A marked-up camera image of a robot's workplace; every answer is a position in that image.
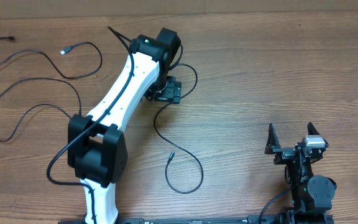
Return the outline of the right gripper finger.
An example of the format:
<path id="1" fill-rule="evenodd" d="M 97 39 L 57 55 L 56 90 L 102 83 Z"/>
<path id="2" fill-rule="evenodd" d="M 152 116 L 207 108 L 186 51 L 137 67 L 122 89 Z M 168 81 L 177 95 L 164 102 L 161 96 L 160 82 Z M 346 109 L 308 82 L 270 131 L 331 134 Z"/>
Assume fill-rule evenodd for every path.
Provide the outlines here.
<path id="1" fill-rule="evenodd" d="M 269 124 L 268 127 L 268 138 L 267 143 L 265 146 L 264 153 L 265 154 L 276 154 L 279 149 L 281 148 L 281 145 L 279 143 L 278 137 L 275 132 L 275 128 L 272 123 Z"/>
<path id="2" fill-rule="evenodd" d="M 307 130 L 308 130 L 308 135 L 319 135 L 319 132 L 316 130 L 312 122 L 309 122 L 307 124 Z"/>

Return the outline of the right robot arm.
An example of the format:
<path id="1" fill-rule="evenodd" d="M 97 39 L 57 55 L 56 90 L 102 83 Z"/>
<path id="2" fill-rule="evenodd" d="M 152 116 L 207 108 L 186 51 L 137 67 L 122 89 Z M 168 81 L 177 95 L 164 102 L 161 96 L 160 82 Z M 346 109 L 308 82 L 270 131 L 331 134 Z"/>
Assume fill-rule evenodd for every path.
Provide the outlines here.
<path id="1" fill-rule="evenodd" d="M 259 223 L 333 223 L 326 212 L 332 209 L 337 184 L 329 177 L 314 175 L 312 164 L 323 158 L 328 142 L 317 132 L 312 123 L 308 134 L 293 147 L 281 147 L 273 124 L 269 124 L 265 154 L 275 156 L 275 165 L 285 166 L 285 181 L 289 188 L 271 199 L 262 209 Z M 274 217 L 265 216 L 268 207 L 286 194 L 291 194 L 292 206 L 284 208 Z"/>

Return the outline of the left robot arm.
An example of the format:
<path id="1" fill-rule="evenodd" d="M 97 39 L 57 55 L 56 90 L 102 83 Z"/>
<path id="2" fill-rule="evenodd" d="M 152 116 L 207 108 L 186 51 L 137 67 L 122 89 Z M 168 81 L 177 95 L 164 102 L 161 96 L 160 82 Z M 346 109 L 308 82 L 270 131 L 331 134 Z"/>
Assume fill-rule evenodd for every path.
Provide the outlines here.
<path id="1" fill-rule="evenodd" d="M 106 96 L 86 115 L 68 124 L 68 165 L 86 194 L 87 214 L 80 223 L 116 223 L 115 186 L 128 160 L 124 132 L 143 97 L 178 104 L 181 82 L 168 72 L 183 50 L 175 31 L 163 28 L 156 38 L 139 35 L 128 46 L 121 74 Z"/>

